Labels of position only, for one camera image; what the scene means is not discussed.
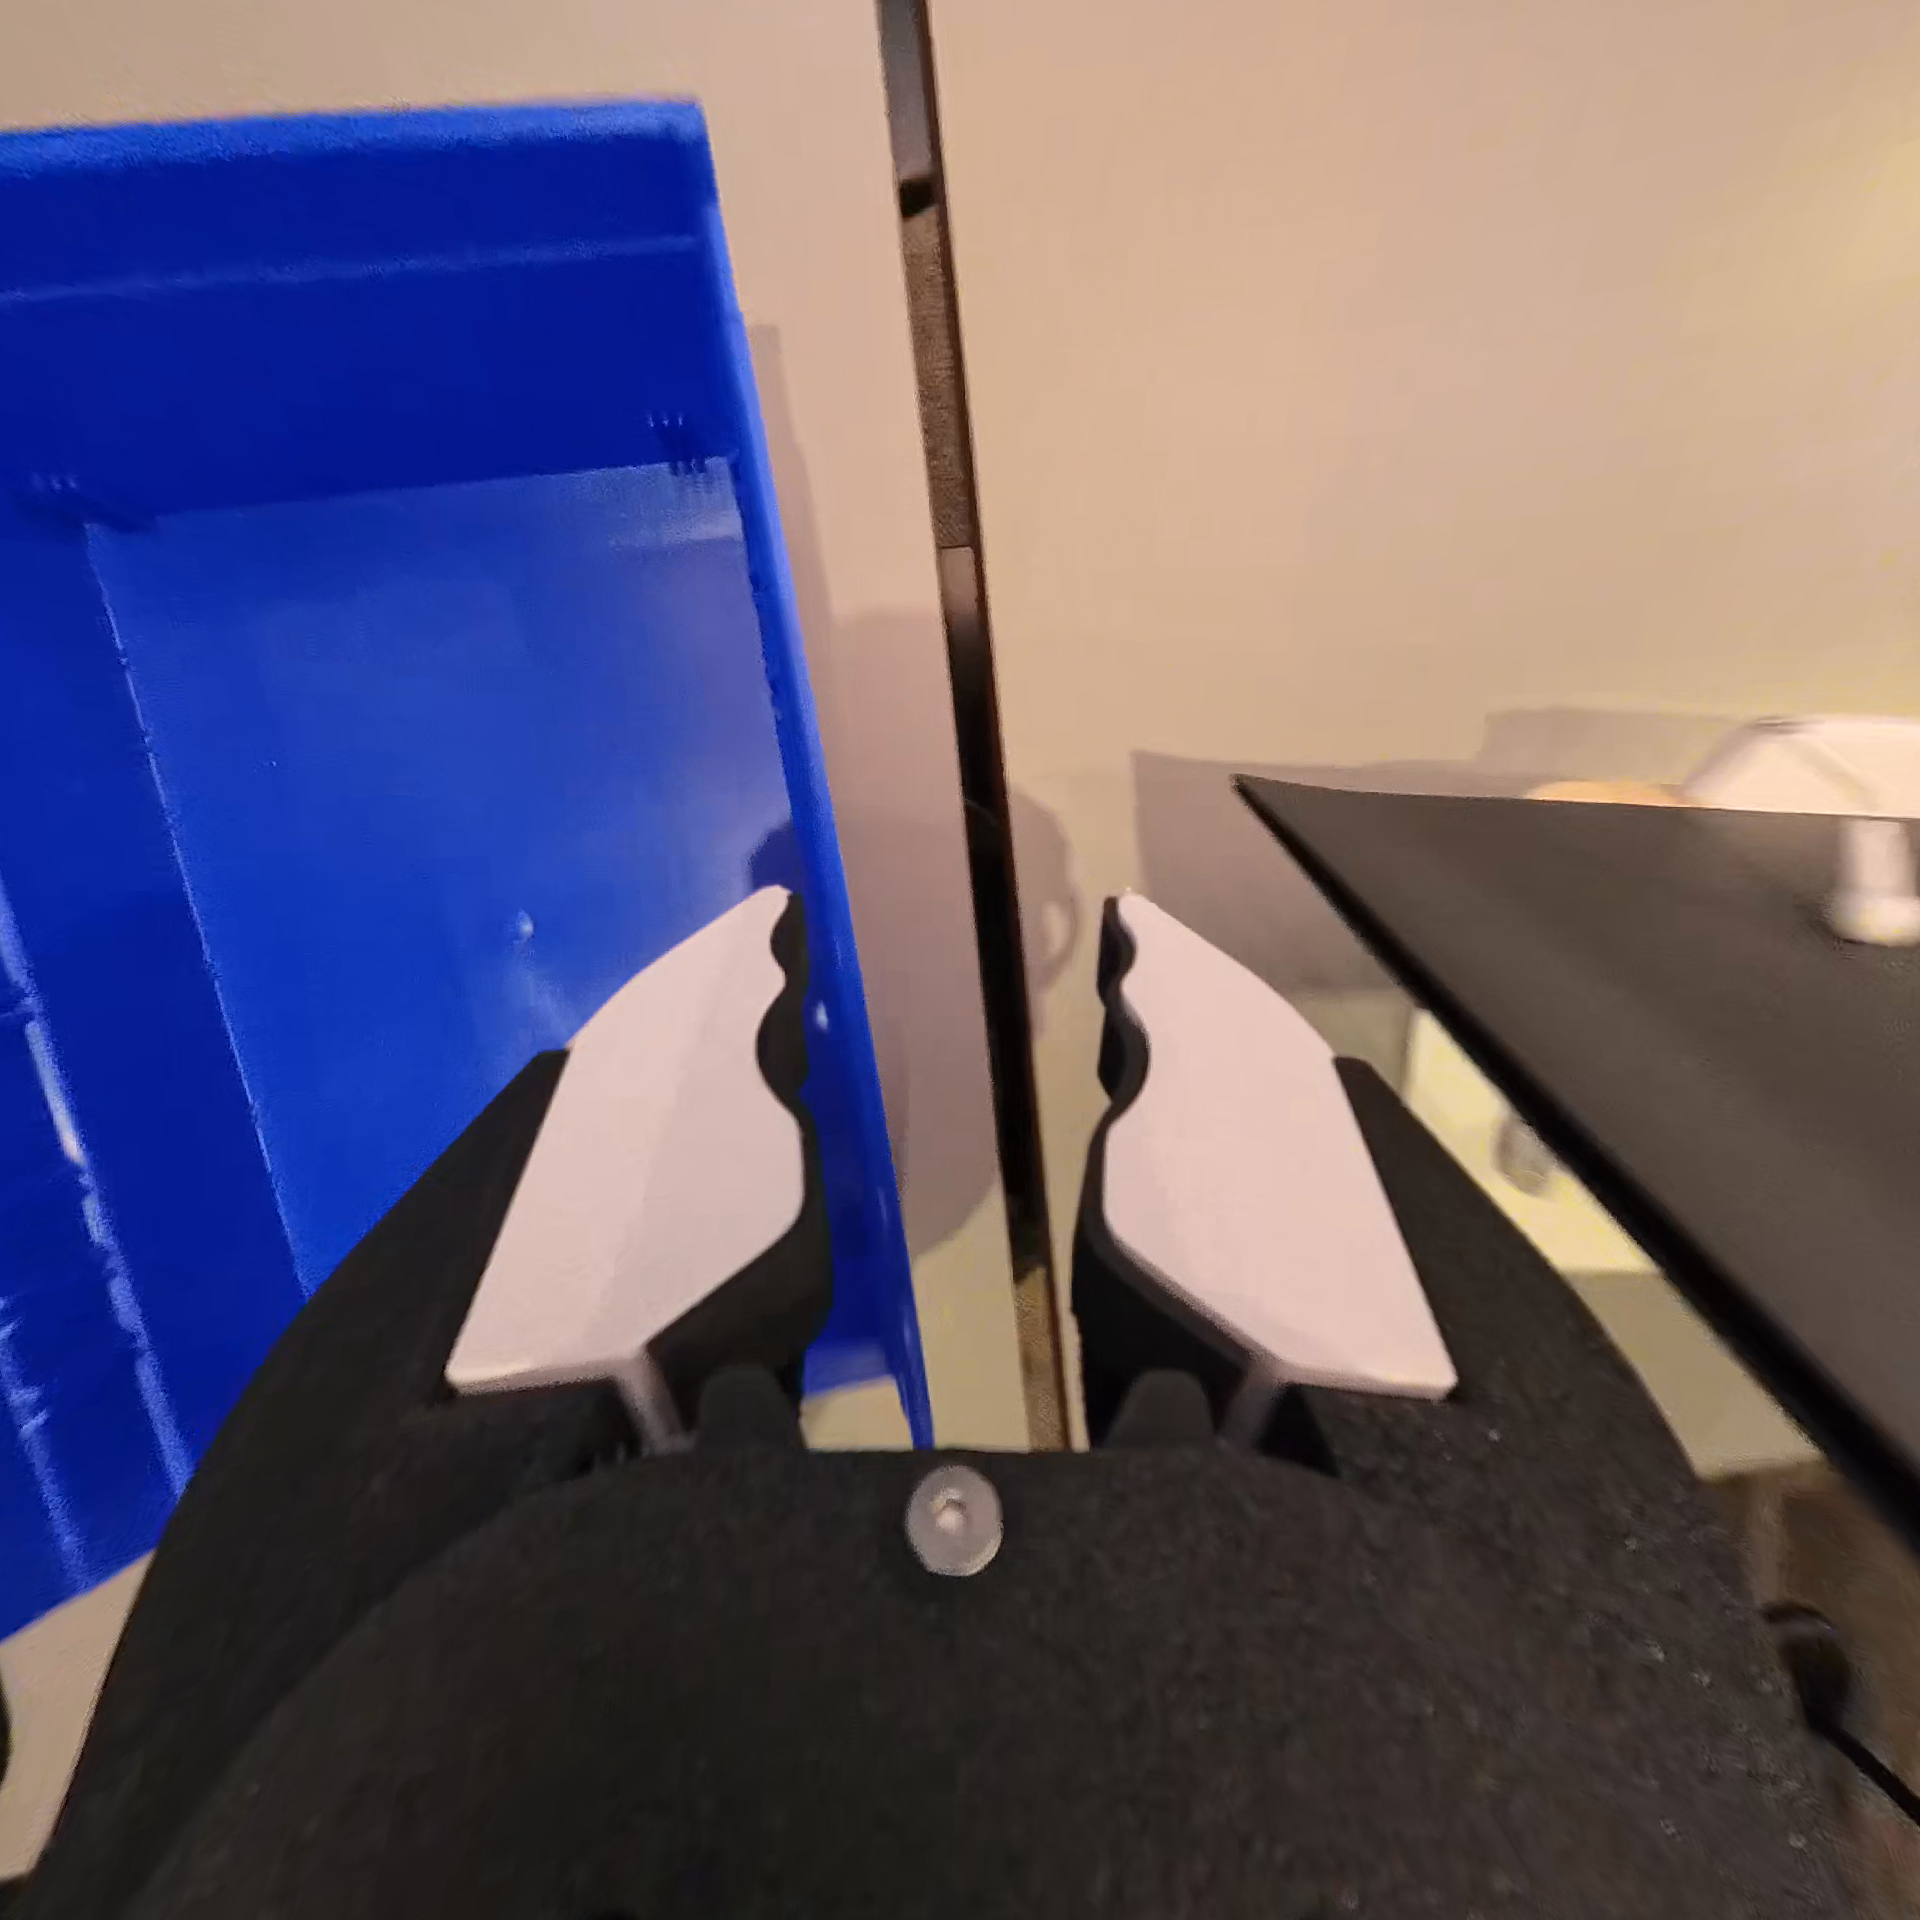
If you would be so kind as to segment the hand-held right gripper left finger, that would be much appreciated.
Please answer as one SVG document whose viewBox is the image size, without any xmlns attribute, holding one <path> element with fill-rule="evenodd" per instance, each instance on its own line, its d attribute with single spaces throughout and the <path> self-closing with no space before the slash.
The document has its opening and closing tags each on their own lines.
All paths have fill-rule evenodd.
<svg viewBox="0 0 1920 1920">
<path fill-rule="evenodd" d="M 804 904 L 761 888 L 566 1046 L 446 1360 L 465 1401 L 612 1387 L 644 1443 L 797 1443 L 831 1307 Z"/>
</svg>

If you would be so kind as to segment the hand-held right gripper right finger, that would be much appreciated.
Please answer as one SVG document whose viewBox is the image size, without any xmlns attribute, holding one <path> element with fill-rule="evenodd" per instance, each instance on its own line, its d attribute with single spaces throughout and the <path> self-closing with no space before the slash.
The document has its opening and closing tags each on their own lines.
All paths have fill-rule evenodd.
<svg viewBox="0 0 1920 1920">
<path fill-rule="evenodd" d="M 1072 1227 L 1088 1443 L 1146 1377 L 1262 1449 L 1286 1394 L 1444 1403 L 1456 1362 L 1334 1049 L 1140 893 L 1102 908 L 1097 1084 Z"/>
</svg>

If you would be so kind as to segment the blue plastic bin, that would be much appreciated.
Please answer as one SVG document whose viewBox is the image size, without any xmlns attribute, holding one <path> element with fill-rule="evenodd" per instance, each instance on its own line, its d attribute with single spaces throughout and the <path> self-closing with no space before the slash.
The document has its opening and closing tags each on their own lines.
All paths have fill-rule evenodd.
<svg viewBox="0 0 1920 1920">
<path fill-rule="evenodd" d="M 930 1443 L 698 106 L 6 132 L 2 602 L 5 1635 L 150 1552 L 424 1165 L 767 883 L 804 1387 Z"/>
</svg>

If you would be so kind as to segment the grey desk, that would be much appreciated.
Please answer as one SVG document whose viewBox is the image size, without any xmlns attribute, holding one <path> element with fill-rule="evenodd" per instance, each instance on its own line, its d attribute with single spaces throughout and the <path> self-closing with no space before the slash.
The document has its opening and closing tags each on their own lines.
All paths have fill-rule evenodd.
<svg viewBox="0 0 1920 1920">
<path fill-rule="evenodd" d="M 1914 5 L 927 5 L 1047 1198 L 1072 908 L 1398 1065 L 1228 790 L 1671 782 L 1914 709 Z M 5 5 L 5 129 L 692 98 L 841 819 L 935 1429 L 1041 1437 L 874 5 Z"/>
</svg>

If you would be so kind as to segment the printed instruction sheet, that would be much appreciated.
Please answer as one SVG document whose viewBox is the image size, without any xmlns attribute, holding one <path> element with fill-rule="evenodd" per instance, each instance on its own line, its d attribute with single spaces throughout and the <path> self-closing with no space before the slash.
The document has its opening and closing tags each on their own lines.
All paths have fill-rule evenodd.
<svg viewBox="0 0 1920 1920">
<path fill-rule="evenodd" d="M 1841 819 L 1234 786 L 1367 953 L 1914 1537 L 1914 949 L 1825 926 Z"/>
</svg>

